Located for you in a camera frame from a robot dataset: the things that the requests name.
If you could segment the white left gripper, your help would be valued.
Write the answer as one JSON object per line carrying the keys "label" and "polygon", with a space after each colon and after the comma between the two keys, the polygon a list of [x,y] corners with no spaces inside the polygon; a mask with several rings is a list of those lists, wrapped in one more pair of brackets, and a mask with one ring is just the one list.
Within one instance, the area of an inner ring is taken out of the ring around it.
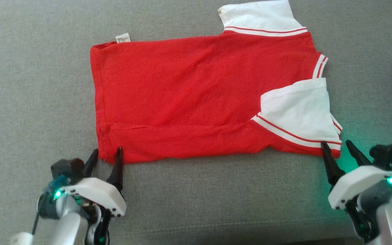
{"label": "white left gripper", "polygon": [[83,178],[75,185],[59,188],[68,195],[80,196],[109,210],[115,217],[126,214],[127,204],[121,195],[123,189],[123,149],[118,147],[115,154],[115,164],[106,182],[96,177],[91,177],[94,167],[99,160],[99,150],[94,149],[85,162],[82,173]]}

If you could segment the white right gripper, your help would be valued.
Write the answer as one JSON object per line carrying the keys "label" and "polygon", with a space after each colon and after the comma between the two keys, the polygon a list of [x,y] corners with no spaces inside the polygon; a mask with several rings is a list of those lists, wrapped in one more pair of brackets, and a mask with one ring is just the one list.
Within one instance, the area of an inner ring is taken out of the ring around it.
{"label": "white right gripper", "polygon": [[334,210],[345,209],[347,201],[358,196],[381,180],[392,176],[392,171],[372,166],[372,162],[353,144],[346,141],[347,150],[355,159],[358,168],[345,173],[339,168],[331,154],[331,148],[326,141],[322,141],[321,148],[327,174],[328,183],[333,186],[328,201]]}

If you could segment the red shirt with white sleeves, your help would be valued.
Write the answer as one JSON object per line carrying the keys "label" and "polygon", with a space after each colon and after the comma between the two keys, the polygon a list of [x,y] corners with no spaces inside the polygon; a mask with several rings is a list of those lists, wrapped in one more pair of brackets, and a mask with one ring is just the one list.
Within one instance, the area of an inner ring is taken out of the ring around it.
{"label": "red shirt with white sleeves", "polygon": [[328,57],[289,0],[228,4],[218,35],[90,49],[99,158],[125,163],[257,153],[339,158]]}

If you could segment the grey sofa seat cushion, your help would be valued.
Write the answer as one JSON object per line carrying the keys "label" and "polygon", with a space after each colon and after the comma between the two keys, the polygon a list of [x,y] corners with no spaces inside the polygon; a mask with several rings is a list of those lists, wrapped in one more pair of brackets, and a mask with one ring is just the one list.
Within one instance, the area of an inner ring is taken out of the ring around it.
{"label": "grey sofa seat cushion", "polygon": [[[59,159],[97,147],[89,50],[131,40],[218,35],[217,10],[249,0],[0,0],[0,245],[30,232]],[[290,0],[328,57],[342,139],[392,143],[392,0]],[[321,158],[278,152],[125,166],[126,215],[111,245],[358,245],[331,209]]]}

